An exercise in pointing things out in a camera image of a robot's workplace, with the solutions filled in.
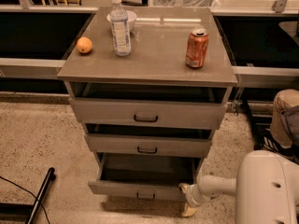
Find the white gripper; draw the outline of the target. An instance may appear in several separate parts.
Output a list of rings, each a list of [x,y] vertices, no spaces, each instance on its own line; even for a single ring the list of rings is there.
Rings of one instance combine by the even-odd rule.
[[[180,183],[178,185],[183,193],[186,193],[187,203],[184,204],[182,216],[183,217],[191,217],[197,211],[196,208],[203,203],[207,203],[211,201],[211,198],[204,195],[198,188],[197,185],[189,185],[186,183]]]

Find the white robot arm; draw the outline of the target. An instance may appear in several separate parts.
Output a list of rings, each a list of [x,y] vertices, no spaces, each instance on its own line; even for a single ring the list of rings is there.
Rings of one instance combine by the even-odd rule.
[[[192,185],[179,186],[186,197],[185,217],[203,203],[229,195],[235,197],[235,224],[298,224],[299,165],[273,152],[247,154],[235,178],[203,175]]]

